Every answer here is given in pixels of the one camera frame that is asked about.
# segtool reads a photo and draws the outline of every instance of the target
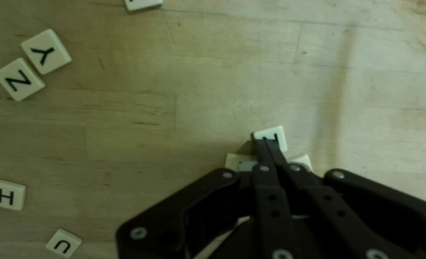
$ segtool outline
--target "wood grain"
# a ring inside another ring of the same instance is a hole
[[[73,62],[13,102],[0,86],[0,258],[116,258],[126,219],[283,125],[287,157],[344,167],[426,200],[426,0],[0,1],[0,68],[51,27]]]

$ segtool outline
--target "screw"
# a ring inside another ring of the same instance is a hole
[[[339,178],[339,180],[345,178],[345,174],[342,174],[341,171],[335,171],[335,173],[332,173],[332,176]]]
[[[276,249],[272,253],[272,259],[293,259],[293,255],[285,249]]]
[[[226,173],[223,173],[223,177],[224,177],[224,178],[231,178],[231,177],[233,177],[233,174],[231,174],[231,173],[228,173],[228,171],[226,171]]]
[[[133,240],[142,240],[146,237],[146,229],[145,227],[135,227],[131,230],[129,237]]]
[[[382,250],[368,249],[367,259],[388,259],[388,256]]]
[[[270,168],[267,165],[260,165],[259,171],[270,171]]]

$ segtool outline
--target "wooden surface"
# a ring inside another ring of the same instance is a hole
[[[283,125],[287,155],[426,199],[426,0],[0,1],[0,68],[54,29],[73,62],[13,102],[0,86],[0,259],[115,259],[119,223],[221,165],[254,129]]]

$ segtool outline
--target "black letter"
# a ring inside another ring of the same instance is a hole
[[[276,140],[276,142],[279,144],[279,137],[276,134],[273,134],[273,138]]]
[[[50,47],[50,49],[47,49],[47,50],[41,50],[41,49],[33,49],[33,47],[30,47],[30,50],[34,52],[34,53],[41,53],[41,59],[40,59],[40,65],[41,65],[41,66],[44,65],[46,58],[49,56],[49,53],[53,53],[53,52],[54,52],[53,47]]]
[[[70,249],[70,243],[66,242],[66,240],[60,240],[60,242],[57,242],[56,246],[54,246],[54,250],[56,250],[62,243],[66,245],[66,249],[63,250],[63,253],[67,253],[67,250]]]
[[[18,69],[17,72],[23,76],[23,81],[21,79],[14,79],[14,78],[5,78],[7,83],[11,86],[11,89],[14,92],[17,92],[17,89],[14,88],[13,83],[31,85],[31,82],[28,81],[28,78],[24,75],[24,72],[21,69]]]
[[[5,194],[1,193],[1,188],[0,188],[0,203],[1,203],[1,199],[10,199],[10,206],[13,206],[14,193],[10,191],[10,196],[5,196]]]

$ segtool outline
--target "scrabble tile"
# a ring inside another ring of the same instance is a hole
[[[63,229],[59,229],[51,236],[51,239],[46,243],[44,247],[59,256],[70,258],[80,245],[82,245],[80,237]]]
[[[0,69],[0,83],[15,101],[21,101],[44,88],[44,82],[21,58]]]
[[[312,170],[312,163],[310,163],[310,158],[308,154],[303,154],[300,157],[296,157],[296,158],[290,158],[289,163],[298,163],[298,164],[302,164],[305,165],[308,170],[313,171]]]
[[[240,163],[244,163],[244,161],[254,161],[254,160],[253,157],[244,155],[244,154],[227,154],[224,167],[233,171],[239,171]]]
[[[253,167],[257,164],[257,161],[240,161],[237,171],[240,173],[251,173]]]
[[[126,9],[129,11],[161,6],[162,3],[162,0],[125,0]]]
[[[26,186],[0,180],[0,207],[21,210],[24,207]]]
[[[51,29],[24,40],[21,47],[41,75],[72,62],[67,49]]]
[[[285,140],[285,131],[283,127],[273,127],[273,128],[266,128],[262,131],[254,131],[253,132],[254,140],[276,140],[279,142],[280,151],[285,152],[287,150],[286,140]]]

